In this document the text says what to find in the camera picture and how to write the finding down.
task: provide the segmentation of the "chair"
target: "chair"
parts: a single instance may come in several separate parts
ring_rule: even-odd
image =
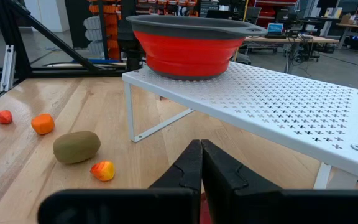
[[[248,7],[246,21],[256,24],[261,10],[261,7]]]
[[[248,7],[247,8],[247,15],[246,15],[246,22],[250,22],[252,24],[256,24],[258,21],[258,17],[260,14],[260,11],[262,10],[261,7]],[[247,49],[246,49],[246,53],[242,54],[242,53],[238,53],[237,55],[237,62],[239,63],[244,63],[247,65],[251,64],[251,60],[249,59],[248,55],[247,55]]]

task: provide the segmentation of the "bowl handle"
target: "bowl handle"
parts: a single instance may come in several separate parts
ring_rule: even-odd
[[[228,32],[230,34],[239,34],[244,36],[253,36],[253,35],[265,35],[267,34],[267,29],[253,25],[249,22],[246,22],[247,27],[218,27],[219,30],[223,32]]]

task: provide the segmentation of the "plastic fruit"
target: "plastic fruit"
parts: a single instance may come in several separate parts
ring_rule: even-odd
[[[12,113],[9,110],[0,110],[0,124],[12,123]]]
[[[108,181],[114,177],[116,170],[111,161],[101,161],[93,165],[91,173],[101,181]]]
[[[31,126],[37,134],[48,134],[55,127],[55,122],[50,114],[41,114],[31,121]]]
[[[72,164],[92,158],[99,148],[100,139],[91,131],[64,134],[53,143],[53,153],[56,159],[64,164]]]

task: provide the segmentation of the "small orange fruit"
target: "small orange fruit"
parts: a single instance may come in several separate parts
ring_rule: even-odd
[[[116,169],[111,161],[101,161],[93,165],[91,173],[101,181],[108,181],[114,177]]]
[[[55,122],[50,114],[41,114],[31,121],[31,126],[38,134],[48,134],[55,127]]]

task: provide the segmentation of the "black metal frame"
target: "black metal frame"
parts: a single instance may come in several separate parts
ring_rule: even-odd
[[[106,31],[103,15],[103,2],[99,1],[101,8],[101,27],[104,37],[105,56],[108,58]],[[39,31],[48,40],[54,43],[62,51],[68,54],[74,61],[82,67],[31,67],[25,46],[22,40],[19,27],[14,15],[26,20],[34,29]],[[26,78],[75,78],[75,77],[120,77],[126,71],[123,65],[105,65],[98,66],[91,63],[88,59],[82,57],[69,45],[59,39],[54,33],[48,30],[37,19],[31,16],[30,12],[22,6],[17,0],[0,0],[0,29],[6,45],[13,45],[16,50],[15,75],[17,79],[14,85],[17,85]],[[0,67],[0,79],[2,77],[2,67]]]
[[[103,1],[98,0],[98,5],[99,5],[100,29],[102,31],[104,59],[107,60],[109,59],[109,50],[107,47],[106,23],[104,21]]]

